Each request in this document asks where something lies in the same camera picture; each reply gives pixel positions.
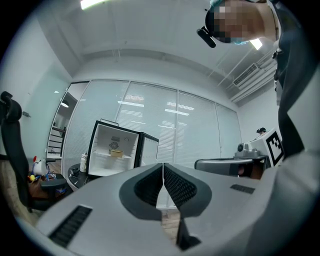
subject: floor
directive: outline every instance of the floor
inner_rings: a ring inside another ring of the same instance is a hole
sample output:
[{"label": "floor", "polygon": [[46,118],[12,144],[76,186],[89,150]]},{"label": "floor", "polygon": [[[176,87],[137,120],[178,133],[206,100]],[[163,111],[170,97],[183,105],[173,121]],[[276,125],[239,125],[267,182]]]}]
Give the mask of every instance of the floor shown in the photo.
[{"label": "floor", "polygon": [[[51,172],[61,172],[60,160],[50,162],[48,164]],[[20,202],[16,185],[16,177],[10,163],[6,160],[0,160],[0,187],[12,213],[35,226],[43,211],[32,210],[32,213],[30,213]],[[180,213],[178,210],[162,210],[161,212],[161,225],[168,238],[175,244],[180,221]]]}]

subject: bottle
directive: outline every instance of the bottle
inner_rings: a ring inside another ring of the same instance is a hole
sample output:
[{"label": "bottle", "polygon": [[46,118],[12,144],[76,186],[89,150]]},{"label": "bottle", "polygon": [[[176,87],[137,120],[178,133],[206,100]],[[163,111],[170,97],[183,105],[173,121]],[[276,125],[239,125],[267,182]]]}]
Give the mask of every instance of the bottle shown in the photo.
[{"label": "bottle", "polygon": [[82,172],[82,173],[85,173],[85,172],[86,172],[87,157],[88,157],[88,152],[84,152],[84,154],[81,155],[81,160],[80,160],[80,172]]}]

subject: table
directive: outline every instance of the table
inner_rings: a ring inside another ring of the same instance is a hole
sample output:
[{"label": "table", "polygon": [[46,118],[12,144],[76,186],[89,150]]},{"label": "table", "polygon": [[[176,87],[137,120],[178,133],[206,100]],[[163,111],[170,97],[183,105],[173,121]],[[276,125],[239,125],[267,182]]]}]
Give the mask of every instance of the table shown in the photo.
[{"label": "table", "polygon": [[72,177],[71,176],[71,169],[76,169],[76,168],[80,169],[80,163],[74,164],[68,169],[68,178],[69,178],[69,181],[71,181],[71,183],[77,189],[80,189],[83,185],[90,182],[92,179],[90,179],[89,176],[87,176],[85,172],[81,172],[81,171],[79,171],[77,176]]}]

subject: chair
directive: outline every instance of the chair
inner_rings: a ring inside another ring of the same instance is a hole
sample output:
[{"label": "chair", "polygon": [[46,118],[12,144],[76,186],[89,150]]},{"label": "chair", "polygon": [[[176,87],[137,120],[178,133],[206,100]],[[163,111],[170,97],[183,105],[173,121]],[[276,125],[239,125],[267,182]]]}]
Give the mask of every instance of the chair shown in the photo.
[{"label": "chair", "polygon": [[[12,95],[6,91],[0,96],[1,100],[4,101],[4,103],[1,102],[0,107],[1,133],[4,149],[14,170],[21,203],[27,207],[29,212],[32,211],[31,209],[45,211],[73,191],[67,184],[67,180],[61,174],[56,174],[56,179],[40,182],[41,188],[48,192],[48,199],[35,199],[31,197],[28,187],[29,164],[23,149],[20,133],[19,119],[22,116],[22,109],[11,97]],[[48,158],[46,162],[52,162],[52,159]],[[56,198],[56,189],[61,188],[65,188],[66,191],[59,198]]]}]

